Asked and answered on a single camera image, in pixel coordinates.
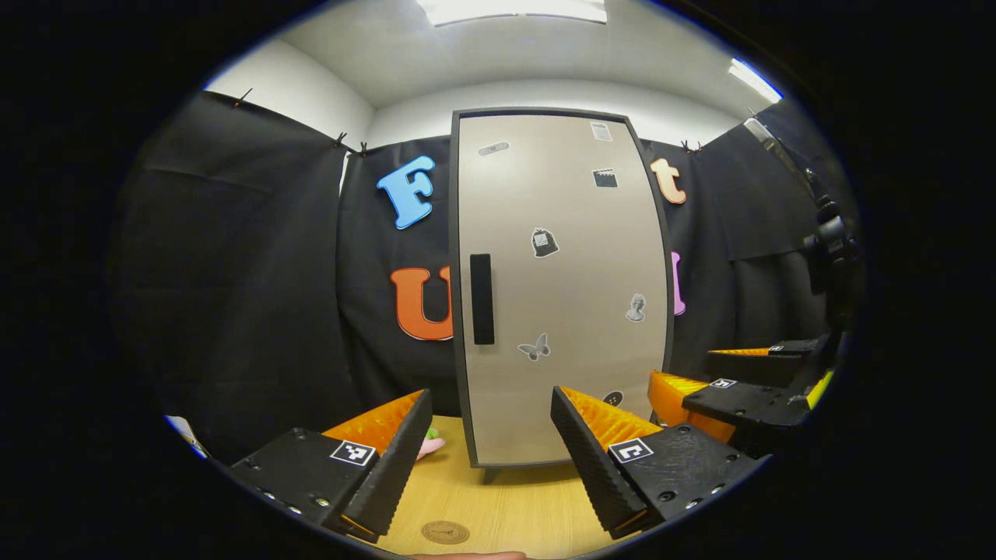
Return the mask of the round brown coaster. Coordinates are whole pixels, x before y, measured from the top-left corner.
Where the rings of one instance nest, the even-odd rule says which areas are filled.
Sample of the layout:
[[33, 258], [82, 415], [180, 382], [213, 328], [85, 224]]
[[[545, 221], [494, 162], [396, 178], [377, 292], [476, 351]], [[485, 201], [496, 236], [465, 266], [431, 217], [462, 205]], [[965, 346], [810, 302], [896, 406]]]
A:
[[435, 544], [456, 545], [470, 538], [470, 530], [458, 522], [441, 519], [424, 525], [421, 535]]

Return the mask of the black cabinet door handle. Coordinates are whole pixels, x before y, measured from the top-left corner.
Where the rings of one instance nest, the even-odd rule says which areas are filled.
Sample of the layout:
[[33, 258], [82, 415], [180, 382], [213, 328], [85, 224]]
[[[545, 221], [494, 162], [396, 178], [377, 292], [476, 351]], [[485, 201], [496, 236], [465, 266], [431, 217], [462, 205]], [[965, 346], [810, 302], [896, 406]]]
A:
[[474, 253], [469, 258], [473, 343], [495, 344], [493, 270], [490, 253]]

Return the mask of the ceiling light panel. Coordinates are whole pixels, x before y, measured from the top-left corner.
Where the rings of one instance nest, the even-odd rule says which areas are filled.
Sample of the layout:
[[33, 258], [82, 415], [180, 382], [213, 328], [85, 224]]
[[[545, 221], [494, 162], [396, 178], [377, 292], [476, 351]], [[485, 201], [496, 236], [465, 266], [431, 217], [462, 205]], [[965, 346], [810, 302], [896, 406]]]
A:
[[451, 23], [496, 17], [538, 16], [605, 24], [605, 0], [414, 0], [428, 21]]
[[745, 86], [749, 86], [750, 89], [753, 89], [759, 96], [768, 100], [769, 103], [778, 103], [779, 100], [784, 98], [779, 89], [772, 86], [754, 68], [745, 64], [744, 61], [731, 59], [728, 74], [739, 79]]

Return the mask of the black tripod stand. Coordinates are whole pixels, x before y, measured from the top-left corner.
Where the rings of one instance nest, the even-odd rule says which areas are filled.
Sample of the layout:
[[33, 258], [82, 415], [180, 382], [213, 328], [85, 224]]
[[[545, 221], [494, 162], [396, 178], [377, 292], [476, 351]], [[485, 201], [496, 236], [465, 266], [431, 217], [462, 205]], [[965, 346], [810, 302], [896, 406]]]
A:
[[811, 291], [826, 297], [826, 322], [832, 330], [850, 329], [864, 298], [864, 262], [854, 231], [810, 166], [803, 166], [757, 117], [747, 118], [743, 125], [815, 203], [815, 229], [803, 240]]

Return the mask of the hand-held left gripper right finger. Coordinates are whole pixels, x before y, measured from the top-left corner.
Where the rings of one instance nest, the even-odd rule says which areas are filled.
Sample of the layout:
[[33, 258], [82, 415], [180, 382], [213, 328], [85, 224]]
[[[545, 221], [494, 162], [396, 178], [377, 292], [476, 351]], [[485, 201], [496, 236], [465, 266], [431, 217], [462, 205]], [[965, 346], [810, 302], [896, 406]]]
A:
[[686, 520], [761, 468], [696, 425], [661, 428], [569, 387], [552, 388], [550, 418], [613, 539]]

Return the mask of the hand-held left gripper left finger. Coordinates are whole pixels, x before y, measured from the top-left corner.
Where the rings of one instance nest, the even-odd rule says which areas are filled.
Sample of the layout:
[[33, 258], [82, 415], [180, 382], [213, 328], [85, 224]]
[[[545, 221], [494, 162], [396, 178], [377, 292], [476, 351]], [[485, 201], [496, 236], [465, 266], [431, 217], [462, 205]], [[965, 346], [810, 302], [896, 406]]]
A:
[[289, 514], [374, 544], [388, 534], [432, 421], [430, 391], [417, 390], [323, 432], [289, 429], [228, 471]]

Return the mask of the black backdrop cloth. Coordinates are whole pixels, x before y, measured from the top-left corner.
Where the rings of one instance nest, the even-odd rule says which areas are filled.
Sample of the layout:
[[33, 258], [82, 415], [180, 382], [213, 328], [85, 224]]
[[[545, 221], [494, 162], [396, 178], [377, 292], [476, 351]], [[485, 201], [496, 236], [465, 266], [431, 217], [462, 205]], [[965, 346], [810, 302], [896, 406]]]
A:
[[653, 371], [708, 380], [715, 348], [840, 332], [810, 287], [815, 214], [743, 124], [691, 150], [621, 114], [470, 107], [444, 137], [352, 150], [203, 92], [124, 189], [111, 308], [217, 460], [429, 390], [473, 467], [561, 464], [555, 386], [648, 419]]

